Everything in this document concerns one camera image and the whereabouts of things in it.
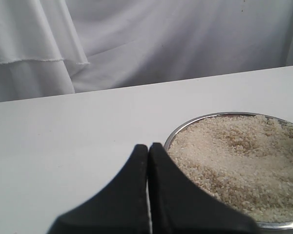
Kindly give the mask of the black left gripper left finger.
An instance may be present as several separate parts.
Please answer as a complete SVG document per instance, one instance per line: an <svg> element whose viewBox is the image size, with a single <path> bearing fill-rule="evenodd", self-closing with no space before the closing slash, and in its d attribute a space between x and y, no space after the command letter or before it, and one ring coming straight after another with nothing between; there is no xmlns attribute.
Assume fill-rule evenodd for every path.
<svg viewBox="0 0 293 234"><path fill-rule="evenodd" d="M148 148L138 144L117 175L95 196L59 216L50 234L147 234Z"/></svg>

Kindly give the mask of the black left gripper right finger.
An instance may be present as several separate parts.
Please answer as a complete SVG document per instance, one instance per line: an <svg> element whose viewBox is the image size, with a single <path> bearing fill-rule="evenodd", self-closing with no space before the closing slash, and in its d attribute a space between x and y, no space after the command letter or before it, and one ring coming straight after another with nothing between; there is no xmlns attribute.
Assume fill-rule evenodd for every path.
<svg viewBox="0 0 293 234"><path fill-rule="evenodd" d="M148 153L148 192L155 234L259 234L255 221L191 182L160 143Z"/></svg>

